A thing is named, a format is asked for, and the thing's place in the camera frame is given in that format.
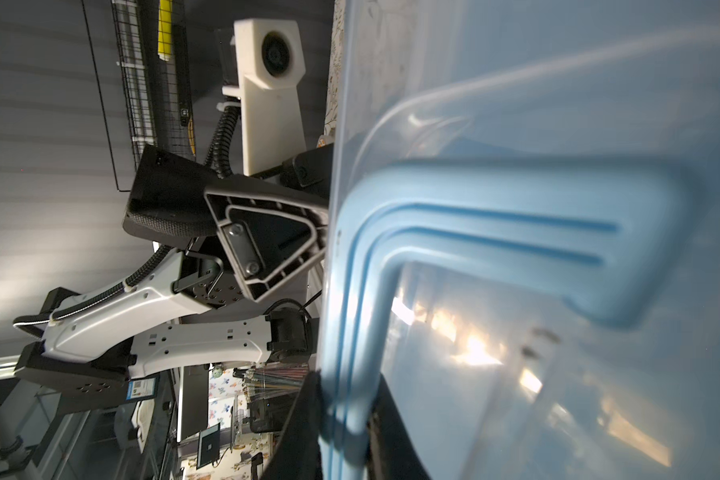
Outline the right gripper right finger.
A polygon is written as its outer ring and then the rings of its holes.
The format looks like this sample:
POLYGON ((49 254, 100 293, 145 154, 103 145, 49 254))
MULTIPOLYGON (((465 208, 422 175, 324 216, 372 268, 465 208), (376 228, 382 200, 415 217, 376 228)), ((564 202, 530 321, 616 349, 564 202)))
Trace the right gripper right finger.
POLYGON ((366 472, 369 479, 430 479, 414 449, 384 376, 380 377, 367 431, 369 447, 366 472))

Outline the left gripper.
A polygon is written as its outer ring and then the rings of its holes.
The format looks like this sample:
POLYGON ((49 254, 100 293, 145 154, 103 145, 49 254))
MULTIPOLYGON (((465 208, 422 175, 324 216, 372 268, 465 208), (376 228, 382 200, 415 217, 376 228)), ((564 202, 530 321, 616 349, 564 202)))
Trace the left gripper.
POLYGON ((147 146, 127 201, 131 236, 186 251, 218 243, 215 257, 242 295, 261 302, 323 260, 333 149, 300 153, 252 176, 220 178, 210 167, 147 146))

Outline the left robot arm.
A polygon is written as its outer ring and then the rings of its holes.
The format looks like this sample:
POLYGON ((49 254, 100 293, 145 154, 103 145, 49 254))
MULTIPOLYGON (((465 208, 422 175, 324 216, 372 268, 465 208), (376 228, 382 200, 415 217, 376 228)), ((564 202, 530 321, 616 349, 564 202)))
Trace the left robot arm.
POLYGON ((14 375, 73 413, 149 398, 172 369, 308 361, 319 322, 282 290, 324 257, 332 160, 322 147, 221 176, 145 148, 123 227, 158 249, 108 287, 56 288, 16 318, 32 342, 14 375))

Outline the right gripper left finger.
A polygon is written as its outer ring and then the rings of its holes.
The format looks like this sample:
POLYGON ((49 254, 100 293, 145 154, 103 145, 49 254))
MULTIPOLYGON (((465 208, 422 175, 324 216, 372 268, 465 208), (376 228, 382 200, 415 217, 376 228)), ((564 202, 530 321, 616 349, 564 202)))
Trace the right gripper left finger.
POLYGON ((322 479, 318 443, 323 413, 320 374, 309 372, 286 422, 281 441, 263 471, 267 479, 322 479))

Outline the light blue plastic toolbox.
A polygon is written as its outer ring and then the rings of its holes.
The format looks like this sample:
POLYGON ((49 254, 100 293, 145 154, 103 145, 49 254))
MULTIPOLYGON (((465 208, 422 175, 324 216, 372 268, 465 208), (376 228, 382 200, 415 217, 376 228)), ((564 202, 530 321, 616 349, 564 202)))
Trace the light blue plastic toolbox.
POLYGON ((328 479, 720 479, 720 1, 350 1, 328 479))

